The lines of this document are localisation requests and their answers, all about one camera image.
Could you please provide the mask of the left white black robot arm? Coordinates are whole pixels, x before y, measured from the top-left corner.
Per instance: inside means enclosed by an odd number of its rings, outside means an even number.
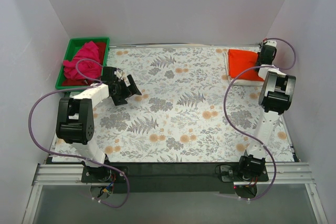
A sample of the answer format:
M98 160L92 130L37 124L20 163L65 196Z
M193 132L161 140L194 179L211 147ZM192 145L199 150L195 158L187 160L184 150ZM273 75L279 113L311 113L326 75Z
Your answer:
M127 98L141 95L141 92L130 74L125 79L118 78L114 67L103 67L101 81L102 84L92 84L80 94L59 101L56 135L83 157L82 164L90 176L106 182L111 178L112 170L107 166L107 155L93 139L93 109L107 98L111 98L116 106L127 104Z

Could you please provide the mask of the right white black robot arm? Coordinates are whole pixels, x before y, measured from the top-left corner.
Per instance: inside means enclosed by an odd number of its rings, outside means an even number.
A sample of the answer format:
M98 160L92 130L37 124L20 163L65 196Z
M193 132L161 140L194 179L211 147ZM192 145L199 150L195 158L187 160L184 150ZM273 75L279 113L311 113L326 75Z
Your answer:
M250 144L239 160L238 176L242 180L257 179L266 172L266 149L272 132L280 116L287 111L292 103L296 85L296 77L272 68L272 62L277 52L274 40L266 41L258 53L256 66L258 76L264 79L258 104L260 116L254 133L255 141Z

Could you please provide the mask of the orange t shirt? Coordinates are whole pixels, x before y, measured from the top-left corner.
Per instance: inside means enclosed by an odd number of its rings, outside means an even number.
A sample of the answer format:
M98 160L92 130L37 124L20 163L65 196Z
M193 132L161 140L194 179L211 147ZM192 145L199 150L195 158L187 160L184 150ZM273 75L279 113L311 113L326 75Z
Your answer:
M244 70L254 67L257 62L258 54L252 51L230 49L228 51L228 71L232 78L237 77ZM239 80L263 81L258 76L256 70L249 70L241 75Z

